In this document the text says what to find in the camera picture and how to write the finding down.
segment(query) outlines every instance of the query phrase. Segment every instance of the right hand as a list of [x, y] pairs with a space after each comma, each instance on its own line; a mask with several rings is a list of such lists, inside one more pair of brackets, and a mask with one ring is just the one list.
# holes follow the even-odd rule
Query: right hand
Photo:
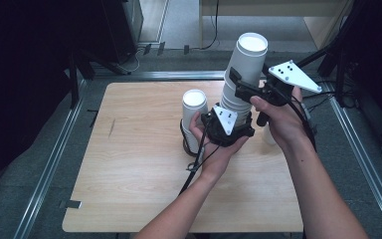
[[[294, 87], [292, 95], [298, 101], [302, 101], [300, 88]], [[272, 136], [282, 149], [290, 147], [301, 137], [306, 137], [302, 122], [289, 105], [275, 107], [260, 97], [251, 97], [250, 101], [257, 112], [263, 112], [270, 117], [269, 126]]]

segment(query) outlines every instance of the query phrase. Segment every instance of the gray floor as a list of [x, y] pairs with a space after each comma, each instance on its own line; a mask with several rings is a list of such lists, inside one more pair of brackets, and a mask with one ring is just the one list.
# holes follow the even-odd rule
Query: gray floor
[[[174, 2], [180, 0], [171, 0], [170, 8], [174, 9]], [[165, 29], [162, 39], [166, 42], [167, 48], [182, 49], [185, 44], [196, 44], [194, 35], [184, 37], [189, 31], [180, 32], [180, 27], [173, 26], [169, 18], [177, 19], [169, 15], [168, 12]], [[273, 21], [267, 24], [272, 27], [273, 23], [284, 24], [287, 20]], [[210, 22], [205, 27], [210, 31]], [[294, 28], [292, 26], [282, 26], [282, 29]], [[312, 49], [312, 41], [308, 41], [306, 28], [299, 26], [295, 30], [300, 37], [289, 38], [288, 31], [275, 32], [268, 39], [271, 47], [267, 56], [267, 63], [274, 65], [289, 59], [302, 59], [309, 55]], [[134, 74], [140, 72], [165, 72], [165, 71], [223, 71], [226, 69], [231, 51], [231, 46], [222, 49], [221, 46], [227, 45], [227, 37], [220, 37], [220, 45], [217, 49], [211, 51], [191, 51], [188, 55], [183, 55], [181, 50], [165, 50], [158, 56], [157, 51], [153, 50], [148, 55], [137, 54], [140, 67]], [[277, 42], [277, 51], [274, 51], [274, 43]], [[132, 59], [124, 65], [125, 68], [133, 69], [136, 62]], [[304, 68], [311, 75], [315, 75], [315, 69], [319, 61]], [[125, 81], [125, 77], [115, 76], [105, 69], [99, 67], [97, 77], [94, 81], [88, 81], [83, 94], [83, 105], [80, 108], [79, 117], [74, 124], [72, 133], [68, 139], [67, 145], [63, 151], [61, 160], [56, 169], [55, 176], [50, 184], [49, 190], [39, 210], [35, 223], [29, 233], [28, 238], [128, 238], [128, 234], [113, 233], [66, 233], [62, 230], [62, 221], [65, 210], [59, 207], [61, 200], [68, 200], [77, 178], [78, 171], [87, 147], [89, 137], [92, 133], [90, 124], [94, 119], [94, 113], [88, 110], [98, 110], [105, 87], [111, 82]], [[314, 76], [315, 80], [324, 80]], [[323, 98], [307, 100], [308, 106], [313, 106]], [[29, 203], [34, 189], [42, 175], [49, 156], [52, 153], [55, 142], [64, 125], [67, 115], [70, 113], [70, 96], [67, 96], [57, 108], [53, 116], [38, 135], [35, 143], [21, 156], [16, 158], [4, 171], [0, 179], [0, 238], [13, 238], [16, 234], [20, 221]], [[354, 122], [354, 126], [362, 138], [366, 149], [371, 156], [377, 171], [382, 177], [382, 155], [380, 145], [373, 135], [362, 113], [357, 110], [349, 110], [348, 113]], [[339, 120], [335, 116], [329, 102], [319, 106], [312, 113], [314, 122], [317, 124], [318, 134], [316, 141], [318, 153], [323, 160], [331, 178], [335, 182], [342, 197], [348, 203], [350, 208], [360, 219], [362, 225], [367, 230], [371, 238], [382, 238], [382, 211], [378, 206], [376, 199], [362, 173], [355, 155], [348, 143], [345, 133], [342, 130]], [[287, 234], [215, 234], [212, 238], [287, 238]], [[292, 238], [299, 238], [300, 234], [293, 235]]]

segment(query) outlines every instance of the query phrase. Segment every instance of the stacked paper cup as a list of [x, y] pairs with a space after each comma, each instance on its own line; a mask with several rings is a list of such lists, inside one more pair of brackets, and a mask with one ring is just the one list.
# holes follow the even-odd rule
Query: stacked paper cup
[[225, 72], [225, 86], [220, 101], [222, 108], [238, 113], [235, 126], [245, 123], [252, 105], [235, 97], [236, 86], [229, 78], [231, 67], [238, 71], [242, 81], [258, 87], [267, 50], [268, 40], [257, 33], [245, 33], [237, 41]]
[[189, 130], [192, 117], [196, 112], [206, 114], [208, 112], [206, 95], [200, 90], [189, 90], [182, 98], [182, 128], [191, 152], [198, 152], [198, 141]]

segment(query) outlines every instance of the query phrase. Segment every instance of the black handle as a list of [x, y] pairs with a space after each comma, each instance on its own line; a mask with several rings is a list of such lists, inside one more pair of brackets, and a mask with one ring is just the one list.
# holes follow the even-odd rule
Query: black handle
[[258, 126], [266, 126], [268, 121], [269, 121], [269, 116], [266, 115], [266, 113], [260, 112], [259, 117], [257, 118], [257, 125]]

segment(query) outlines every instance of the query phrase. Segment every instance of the hand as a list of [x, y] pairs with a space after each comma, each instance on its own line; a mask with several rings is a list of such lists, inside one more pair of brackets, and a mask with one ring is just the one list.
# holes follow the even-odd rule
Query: hand
[[[199, 144], [203, 136], [204, 127], [202, 125], [197, 125], [197, 119], [200, 116], [200, 113], [197, 112], [191, 119], [189, 128], [192, 134], [197, 138]], [[204, 139], [205, 151], [203, 155], [203, 160], [207, 158], [213, 151], [216, 150], [214, 154], [210, 156], [203, 163], [203, 170], [200, 177], [209, 179], [210, 181], [216, 182], [225, 172], [228, 167], [229, 160], [232, 155], [237, 152], [242, 145], [248, 140], [247, 136], [239, 138], [234, 144], [228, 147], [219, 147], [216, 144], [210, 142], [210, 139], [206, 136]]]
[[[302, 101], [302, 94], [300, 88], [294, 87], [292, 95], [299, 101]], [[269, 126], [273, 138], [278, 145], [285, 149], [302, 136], [306, 136], [299, 117], [289, 106], [275, 107], [259, 97], [251, 97], [251, 104], [258, 112], [266, 113], [269, 119]]]

